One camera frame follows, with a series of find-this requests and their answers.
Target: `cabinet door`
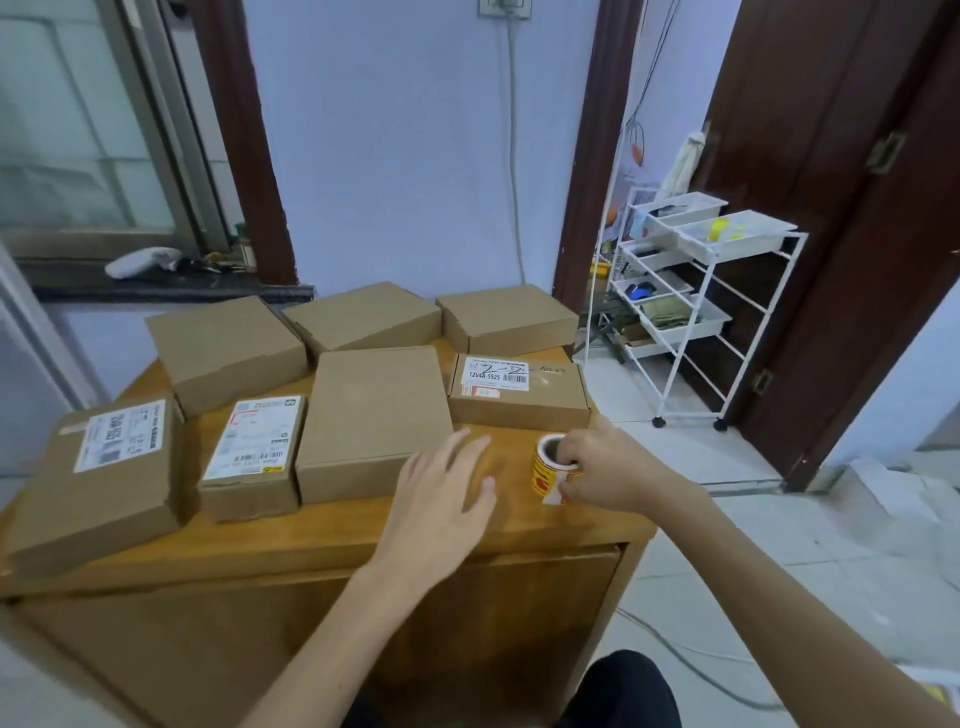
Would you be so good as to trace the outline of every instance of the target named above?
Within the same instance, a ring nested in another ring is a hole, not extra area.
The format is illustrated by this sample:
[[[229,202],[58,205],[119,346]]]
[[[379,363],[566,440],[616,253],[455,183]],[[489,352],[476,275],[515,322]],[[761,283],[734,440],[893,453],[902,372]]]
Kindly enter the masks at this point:
[[[620,551],[465,564],[394,635],[371,676],[399,723],[538,716],[588,640]],[[347,572],[25,599],[21,616],[169,728],[232,728],[326,614]]]

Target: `black window sill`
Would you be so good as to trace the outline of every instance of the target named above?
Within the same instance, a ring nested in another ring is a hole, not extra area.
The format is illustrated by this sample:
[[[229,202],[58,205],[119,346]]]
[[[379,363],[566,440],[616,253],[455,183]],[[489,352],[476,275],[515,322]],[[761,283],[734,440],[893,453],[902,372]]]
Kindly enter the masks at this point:
[[[312,285],[264,285],[249,273],[171,273],[155,268],[114,280],[101,260],[19,258],[17,266],[41,303],[214,303],[259,296],[267,303],[313,301]]]

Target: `wooden cabinet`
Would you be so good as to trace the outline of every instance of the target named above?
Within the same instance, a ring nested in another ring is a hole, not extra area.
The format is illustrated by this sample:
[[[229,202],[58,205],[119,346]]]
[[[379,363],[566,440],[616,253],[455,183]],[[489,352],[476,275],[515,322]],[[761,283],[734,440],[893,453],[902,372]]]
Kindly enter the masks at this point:
[[[448,369],[453,352],[438,344],[438,353]],[[310,385],[272,394],[308,393]],[[165,386],[155,365],[128,394]],[[187,423],[188,486],[227,416],[225,408]],[[427,595],[372,672],[367,690],[392,726],[555,717],[656,532],[639,516],[543,506],[530,485],[542,433],[473,429],[492,443],[470,493],[494,474],[497,506],[474,554]],[[198,513],[178,533],[52,579],[18,579],[0,564],[0,633],[9,639],[18,630],[16,643],[32,645],[48,667],[60,660],[61,679],[128,722],[231,728],[370,558],[390,505],[324,503],[226,524]],[[11,517],[12,509],[0,514],[0,543]]]

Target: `wall socket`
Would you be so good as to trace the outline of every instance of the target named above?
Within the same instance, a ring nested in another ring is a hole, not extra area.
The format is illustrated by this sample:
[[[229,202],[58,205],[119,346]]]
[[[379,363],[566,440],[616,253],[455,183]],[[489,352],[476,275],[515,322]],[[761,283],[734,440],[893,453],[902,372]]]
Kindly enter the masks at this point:
[[[507,17],[509,13],[517,20],[529,20],[534,0],[477,0],[480,17]]]

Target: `person's right arm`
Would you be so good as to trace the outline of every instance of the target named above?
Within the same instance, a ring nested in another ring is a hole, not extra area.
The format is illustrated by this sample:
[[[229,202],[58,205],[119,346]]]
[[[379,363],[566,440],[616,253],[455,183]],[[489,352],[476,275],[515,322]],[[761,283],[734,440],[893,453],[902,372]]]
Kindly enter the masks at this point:
[[[598,420],[560,444],[561,459],[584,471],[564,494],[656,523],[703,578],[801,728],[960,726],[960,716],[763,553],[700,485]]]

